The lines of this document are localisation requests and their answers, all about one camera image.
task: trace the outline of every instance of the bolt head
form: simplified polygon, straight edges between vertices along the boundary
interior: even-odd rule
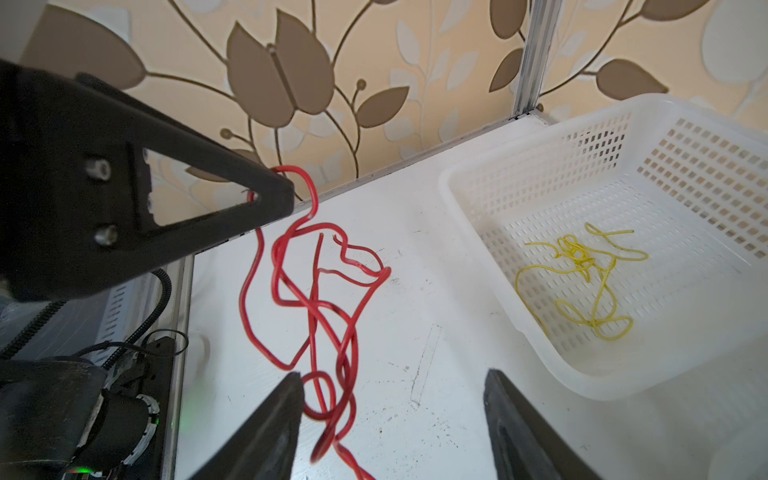
[[[115,225],[107,225],[96,230],[94,240],[102,247],[111,247],[118,242],[118,228]]]
[[[112,166],[104,158],[88,158],[85,161],[85,173],[94,180],[105,182],[112,177]]]

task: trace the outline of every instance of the wallpaper flower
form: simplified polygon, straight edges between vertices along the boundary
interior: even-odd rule
[[[108,83],[321,191],[510,115],[525,0],[61,0],[22,63]],[[243,188],[160,155],[155,210]],[[297,199],[306,188],[298,182]]]
[[[768,131],[768,2],[565,0],[541,89],[556,120],[670,93]]]

